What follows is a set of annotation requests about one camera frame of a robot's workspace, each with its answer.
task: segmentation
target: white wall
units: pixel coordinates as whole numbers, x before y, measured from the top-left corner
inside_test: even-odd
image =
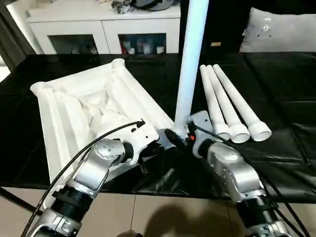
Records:
[[[43,51],[40,47],[40,44],[35,38],[35,35],[27,21],[27,18],[29,17],[28,9],[34,8],[36,6],[37,0],[18,0],[7,5],[6,7],[34,51],[37,54],[42,54]]]

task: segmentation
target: pipe end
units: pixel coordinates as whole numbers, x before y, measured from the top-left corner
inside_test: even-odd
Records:
[[[231,140],[234,143],[243,143],[249,140],[250,134],[245,125],[237,123],[229,127]]]
[[[272,135],[269,127],[262,121],[253,123],[248,129],[252,139],[256,142],[267,140]]]
[[[213,125],[213,132],[225,140],[229,140],[231,138],[230,131],[225,123],[216,123]]]

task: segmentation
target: glass cabinet door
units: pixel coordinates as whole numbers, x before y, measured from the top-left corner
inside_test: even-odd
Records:
[[[180,19],[102,21],[111,54],[178,53]]]
[[[93,35],[48,36],[58,54],[97,54]]]
[[[110,53],[101,21],[32,22],[45,54]]]
[[[122,54],[156,54],[166,52],[166,34],[118,35]]]

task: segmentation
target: black cylindrical joint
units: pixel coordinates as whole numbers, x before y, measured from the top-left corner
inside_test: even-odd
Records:
[[[58,192],[54,192],[53,197],[56,200],[51,209],[77,222],[81,222],[93,201],[87,194],[67,185]]]
[[[265,196],[259,196],[249,200],[236,203],[237,211],[248,228],[264,223],[277,221],[274,208],[269,205]]]
[[[132,144],[130,144],[129,142],[123,142],[123,146],[125,148],[125,156],[121,163],[125,163],[127,159],[132,159],[134,156],[134,149]]]
[[[203,157],[203,158],[207,158],[207,153],[208,153],[208,149],[210,148],[210,146],[213,144],[213,141],[211,139],[205,139],[200,147],[198,148],[197,153]]]

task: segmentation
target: gray curtain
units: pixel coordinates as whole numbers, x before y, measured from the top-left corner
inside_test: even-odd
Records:
[[[5,4],[0,0],[0,55],[12,72],[29,54],[35,54]]]

